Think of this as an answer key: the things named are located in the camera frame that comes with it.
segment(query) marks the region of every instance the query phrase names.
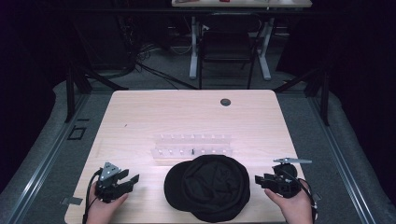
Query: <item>cap brim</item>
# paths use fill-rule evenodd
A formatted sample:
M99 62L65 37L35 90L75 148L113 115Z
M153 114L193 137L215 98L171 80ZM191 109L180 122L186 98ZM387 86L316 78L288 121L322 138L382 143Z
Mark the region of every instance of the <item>cap brim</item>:
M166 201L180 211L189 212L191 203L186 200L183 190L183 175L191 165L191 161L183 161L172 167L166 175L163 183L163 191Z

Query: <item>wire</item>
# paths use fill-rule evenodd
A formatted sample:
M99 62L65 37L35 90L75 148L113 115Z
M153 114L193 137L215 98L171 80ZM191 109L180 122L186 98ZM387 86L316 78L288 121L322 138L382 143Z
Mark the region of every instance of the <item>wire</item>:
M101 74L101 76L105 77L107 79L112 79L112 78L116 78L116 77L124 77L124 76L132 73L133 71L134 71L134 68L127 67L127 68L123 69L122 71L120 71L119 73L111 74L111 75L103 75L103 74Z
M170 76L168 74L165 74L164 72L160 72L158 70L150 68L150 67L148 67L148 66L146 66L146 65L144 65L144 64L142 64L140 62L136 62L136 64L139 65L142 69L150 72L152 75L163 78L165 81L167 81L169 84L171 84L176 89L177 89L177 87L173 83L171 83L170 81L176 82L178 84L181 84L181 85L186 86L186 87L188 87L190 89L193 89L193 90L198 90L198 88L196 88L196 87L194 87L194 86L192 86L192 85L190 85L190 84L188 84L186 82L183 82L183 81L181 81L181 80L179 80L179 79L177 79L175 77L172 77L172 76Z
M76 29L78 31L78 36L81 39L81 42L85 48L85 50L90 51L93 56L103 65L108 66L108 67L114 67L114 65L107 63L103 58L101 58L99 56L99 54L97 53L97 51L95 50L95 48L90 44L90 42L87 40L87 38L83 35L83 33L79 30ZM129 73L131 73L134 69L132 67L126 67L124 69L122 69L122 71L120 71L117 74L111 75L111 76L107 76L107 79L111 79L114 77L123 77L128 75Z
M188 23L187 20L186 20L186 17L183 17L183 21L186 23L186 26L187 26L187 28L189 29L189 32L190 32L190 35L191 35L191 28L190 28L190 26L189 26L189 23ZM179 48L187 48L187 49L184 50L184 51L182 51L182 52L178 52L176 49L179 49ZM176 46L171 46L171 47L170 47L170 49L171 49L175 54L178 54L178 55L182 55L182 54L185 54L185 53L189 52L189 51L191 50L191 48L192 48L192 43L191 43L191 42L190 42L190 45L189 45L189 46L186 46L186 47L176 47Z
M103 171L103 168L100 168L98 171L96 171L96 172L93 174L93 176L91 177L90 183L88 184L88 187L87 187L87 194L86 194L86 196L85 196L85 213L84 213L84 215L82 216L82 223L83 223L83 224L87 223L87 220L88 220L88 212L90 211L90 208L91 208L91 205L93 204L93 202L95 202L96 199L97 199L97 197L96 197L96 198L91 202L91 204L90 204L89 200L90 200L90 191L91 191L92 182L93 182L93 180L95 179L95 177L96 177L97 175L99 175L99 174L102 173L102 171Z
M144 44L140 49L140 52L136 55L136 60L139 62L145 61L151 56L151 51L154 50L153 44Z

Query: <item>wooden table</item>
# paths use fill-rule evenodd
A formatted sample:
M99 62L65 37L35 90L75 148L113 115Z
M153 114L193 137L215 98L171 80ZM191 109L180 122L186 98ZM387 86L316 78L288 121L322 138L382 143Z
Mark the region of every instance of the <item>wooden table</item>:
M222 105L221 99L229 99L231 104ZM232 157L247 167L251 190L249 203L231 222L284 221L279 208L254 180L255 175L274 173L273 159L297 158L272 91L114 92L74 193L84 201L69 205L65 221L81 222L89 180L109 161L129 169L127 178L140 174L114 222L201 223L191 213L171 207L164 197L164 178L182 159L153 159L150 151L156 147L158 134L230 135ZM301 166L296 168L304 178Z
M230 2L220 2L220 0L198 0L192 2L178 3L176 0L172 0L173 7L263 7L263 8L304 8L311 7L311 0L230 0ZM262 68L262 77L265 80L271 80L270 70L268 68L268 63L265 59L265 52L268 48L268 43L270 41L272 29L274 25L274 19L270 19L264 24L264 29L262 31L263 43L262 48L258 50L260 67ZM196 71L198 65L198 54L196 48L196 36L199 34L197 32L197 26L195 22L195 17L191 18L191 65L190 65L190 78L196 78Z

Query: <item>table leg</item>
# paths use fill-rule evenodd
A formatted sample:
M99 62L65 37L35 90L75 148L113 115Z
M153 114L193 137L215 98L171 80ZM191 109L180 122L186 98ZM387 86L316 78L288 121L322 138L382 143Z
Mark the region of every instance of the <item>table leg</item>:
M198 65L198 54L197 54L197 30L195 17L191 18L191 64L190 64L190 79L197 78L197 65Z
M265 52L268 49L268 43L270 42L273 26L274 26L274 18L271 18L269 21L265 23L263 30L264 41L262 42L262 48L259 49L259 60L260 60L260 66L262 67L262 76L264 77L264 80L267 81L271 80L271 74L270 74L270 69L268 68L268 63L265 59Z

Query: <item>gray carpet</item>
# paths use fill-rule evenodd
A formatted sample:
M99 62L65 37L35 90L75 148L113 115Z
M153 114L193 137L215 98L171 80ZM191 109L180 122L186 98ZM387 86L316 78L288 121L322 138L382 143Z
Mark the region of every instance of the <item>gray carpet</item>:
M284 41L282 38L273 38L267 54L273 80L264 81L261 69L256 64L252 89L273 89L281 85L283 80L292 78L291 75L275 72L276 62ZM151 51L149 56L142 62L143 64L198 86L197 80L189 79L189 53L176 54L173 51L156 49ZM219 68L207 65L204 69L204 89L244 89L246 87L245 79L238 76L243 71L239 70L239 66ZM163 78L155 77L145 71L139 72L139 69L128 76L111 80L130 88L130 90L175 88ZM59 142L59 146L57 145L59 153L54 156L54 163L44 176L42 185L38 186L39 190L32 196L26 209L23 209L25 212L21 213L17 220L23 223L64 223L67 206L62 205L60 201L64 197L73 195L111 96L111 90L103 84L92 80L92 85L94 91L91 95L84 96L77 93L80 110L68 125L64 124L65 85L62 83L55 88L57 103L48 124L21 165L20 170L0 195L1 223L6 223L8 218L14 214L13 208L18 204L24 188L28 185L32 175L35 174L36 167L57 145L57 142ZM179 89L187 89L185 86L175 85ZM329 107L331 127L323 129L315 108L316 100L305 98L301 92L303 88L304 83L300 83L288 92L278 94L277 97L298 156L313 161L312 164L303 165L303 169L306 180L311 184L313 190L323 198L318 202L319 214L316 223L363 222L354 201L351 200L351 192L346 188L346 181L340 174L340 169L337 168L337 161L332 152L333 146L326 130L331 131L336 139L337 146L340 147L348 168L355 177L361 194L373 215L373 219L367 223L374 223L372 220L376 223L396 223L395 208L378 185L375 174L364 157L337 98L331 95ZM67 139L73 127L85 129L80 140ZM59 136L64 136L64 139L57 139Z

